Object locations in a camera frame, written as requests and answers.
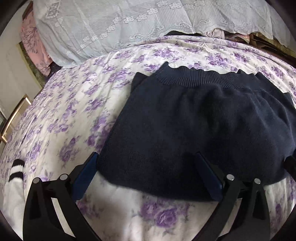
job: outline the silver screw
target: silver screw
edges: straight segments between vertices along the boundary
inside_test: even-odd
[[[36,183],[39,183],[39,178],[38,178],[38,177],[34,178],[34,179],[33,179],[33,183],[35,183],[35,184],[36,184]]]
[[[68,178],[68,175],[67,174],[62,174],[60,175],[59,177],[62,181],[66,180]]]
[[[255,179],[254,179],[254,182],[255,182],[256,184],[260,184],[260,183],[261,183],[261,181],[260,181],[259,178],[255,178]]]
[[[234,180],[234,175],[232,175],[232,174],[228,174],[228,175],[226,176],[226,178],[227,178],[229,181],[233,181],[233,180]]]

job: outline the white wall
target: white wall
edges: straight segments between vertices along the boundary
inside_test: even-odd
[[[21,41],[22,14],[27,5],[24,4],[15,13],[0,36],[0,106],[6,117],[9,117],[25,94],[33,100],[41,90],[17,47]]]

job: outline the floral bedsheet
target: floral bedsheet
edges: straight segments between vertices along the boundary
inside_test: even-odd
[[[25,161],[24,192],[34,177],[43,181],[70,173],[91,152],[100,152],[129,97],[136,72],[151,75],[165,61],[179,66],[262,72],[296,103],[296,69],[260,50],[222,39],[166,36],[92,58],[55,73],[8,140],[0,159],[0,184],[16,158]],[[271,235],[285,222],[296,202],[296,185],[288,177],[265,187]],[[54,202],[65,231],[71,234]],[[216,202],[166,200],[109,184],[97,173],[77,205],[105,241],[191,240],[205,224]],[[239,201],[223,230],[228,232]]]

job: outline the folded sweater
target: folded sweater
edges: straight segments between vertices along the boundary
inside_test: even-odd
[[[296,110],[261,73],[171,68],[137,73],[97,162],[111,183],[166,198],[209,201],[194,164],[200,152],[224,174],[264,185],[286,176]]]

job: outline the black and white striped cuff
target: black and white striped cuff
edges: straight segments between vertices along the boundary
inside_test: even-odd
[[[16,159],[13,162],[11,170],[10,170],[9,181],[14,179],[15,177],[24,179],[24,166],[25,166],[24,161],[22,161],[20,159]]]

